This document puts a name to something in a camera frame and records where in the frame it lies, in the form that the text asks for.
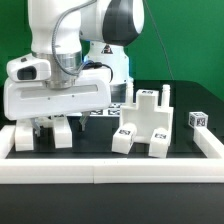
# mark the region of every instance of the green wall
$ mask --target green wall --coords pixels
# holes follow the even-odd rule
[[[224,1],[148,0],[176,80],[195,81],[224,99]],[[26,0],[0,2],[0,85],[8,60],[30,52]],[[142,35],[126,48],[137,80],[170,79],[161,45],[145,10]]]

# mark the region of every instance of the black tabletop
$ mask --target black tabletop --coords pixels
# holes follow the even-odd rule
[[[137,81],[135,90],[161,92],[171,85],[174,107],[172,143],[168,158],[205,158],[193,142],[187,125],[191,111],[209,115],[208,129],[223,142],[224,103],[197,83],[183,81]],[[12,124],[0,104],[0,128]],[[35,140],[34,152],[18,158],[145,158],[148,146],[134,144],[129,155],[111,152],[118,118],[90,118],[86,131],[77,131],[78,118],[71,117],[74,148],[56,150],[52,133],[44,130]],[[1,223],[224,223],[223,184],[61,184],[0,185]]]

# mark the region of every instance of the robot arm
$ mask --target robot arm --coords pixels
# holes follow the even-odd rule
[[[7,65],[6,117],[18,120],[107,108],[110,71],[80,72],[80,37],[129,44],[143,27],[142,0],[28,0],[28,10],[32,54]]]
[[[142,0],[98,0],[81,9],[80,38],[127,46],[144,25]]]

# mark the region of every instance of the white block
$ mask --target white block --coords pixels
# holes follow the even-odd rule
[[[18,120],[15,133],[16,151],[34,150],[33,127],[30,120]]]
[[[206,127],[195,127],[194,142],[207,158],[224,158],[224,145]]]
[[[188,124],[192,127],[207,127],[208,124],[208,115],[199,111],[199,112],[190,112]]]
[[[113,136],[112,151],[128,154],[137,134],[137,128],[132,123],[121,126]]]
[[[67,117],[53,117],[52,120],[55,148],[71,148],[72,131]]]
[[[170,135],[163,128],[155,129],[149,146],[149,156],[166,158]]]
[[[0,131],[0,159],[5,159],[15,143],[15,126],[6,125]]]

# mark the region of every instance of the small cube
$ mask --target small cube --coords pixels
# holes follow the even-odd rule
[[[121,126],[113,136],[112,152],[128,154],[137,134],[137,128],[132,123]]]
[[[149,145],[149,156],[166,158],[170,134],[163,128],[155,129]]]
[[[207,127],[208,115],[203,112],[190,112],[188,124],[192,127]]]

